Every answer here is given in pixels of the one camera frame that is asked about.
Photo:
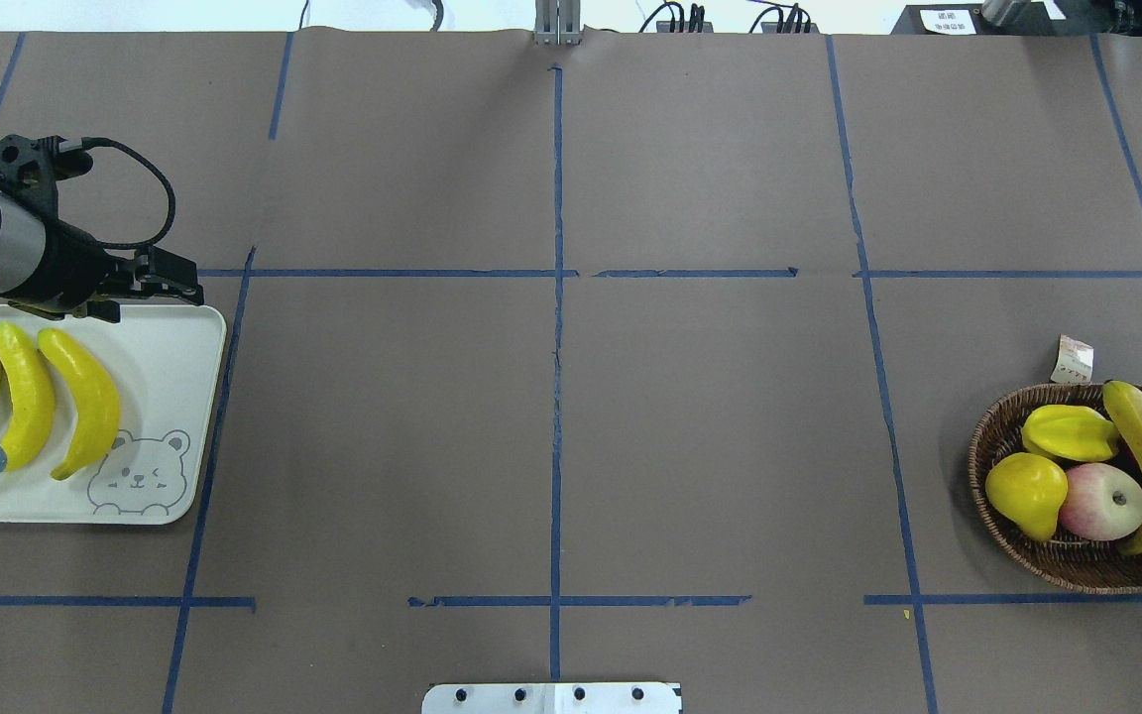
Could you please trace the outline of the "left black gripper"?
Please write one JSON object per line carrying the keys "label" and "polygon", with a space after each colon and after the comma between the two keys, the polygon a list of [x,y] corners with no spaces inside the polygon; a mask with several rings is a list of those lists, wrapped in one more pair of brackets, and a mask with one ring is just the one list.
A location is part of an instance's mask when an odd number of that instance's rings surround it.
{"label": "left black gripper", "polygon": [[[132,298],[172,298],[200,306],[204,289],[196,264],[150,240],[100,241],[59,216],[61,180],[86,175],[94,149],[113,149],[148,169],[151,163],[108,137],[61,136],[0,141],[0,298],[17,308],[58,319],[121,321],[114,297],[132,284]],[[131,260],[116,256],[131,250]]]}

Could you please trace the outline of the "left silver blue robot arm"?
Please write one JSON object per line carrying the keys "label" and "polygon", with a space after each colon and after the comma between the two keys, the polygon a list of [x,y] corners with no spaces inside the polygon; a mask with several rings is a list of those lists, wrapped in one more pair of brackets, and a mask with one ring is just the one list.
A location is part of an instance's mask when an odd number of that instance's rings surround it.
{"label": "left silver blue robot arm", "polygon": [[164,526],[198,491],[226,322],[193,263],[61,220],[107,145],[0,141],[0,523]]}

